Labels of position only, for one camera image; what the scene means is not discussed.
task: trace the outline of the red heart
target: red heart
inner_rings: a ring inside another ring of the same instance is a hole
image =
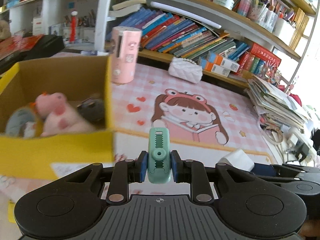
[[[146,98],[145,97],[141,97],[141,98],[137,98],[137,100],[139,100],[140,102],[144,102],[144,101],[146,101]]]
[[[144,121],[141,121],[141,120],[138,120],[138,121],[137,121],[137,124],[140,125],[140,126],[144,125],[144,123],[145,123],[145,122],[144,122]]]
[[[134,106],[133,104],[128,104],[127,109],[130,113],[135,113],[135,112],[139,112],[141,110],[141,107]]]

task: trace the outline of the pink dinosaur plush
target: pink dinosaur plush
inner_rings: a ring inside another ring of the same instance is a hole
[[[63,133],[87,133],[95,127],[85,120],[71,105],[61,102],[44,122],[42,137]]]
[[[36,98],[35,103],[38,114],[45,119],[59,104],[66,102],[67,97],[62,93],[43,93]]]

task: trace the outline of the white bottle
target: white bottle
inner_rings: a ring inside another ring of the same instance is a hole
[[[247,17],[252,0],[241,0],[238,8],[238,14]]]

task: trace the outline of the pink can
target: pink can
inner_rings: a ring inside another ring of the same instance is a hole
[[[114,27],[112,39],[115,45],[111,55],[112,82],[129,83],[134,78],[141,30],[132,27]]]

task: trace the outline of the white handbag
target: white handbag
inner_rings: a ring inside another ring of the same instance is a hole
[[[169,66],[169,75],[187,80],[191,83],[199,83],[202,78],[202,67],[190,59],[174,57]]]

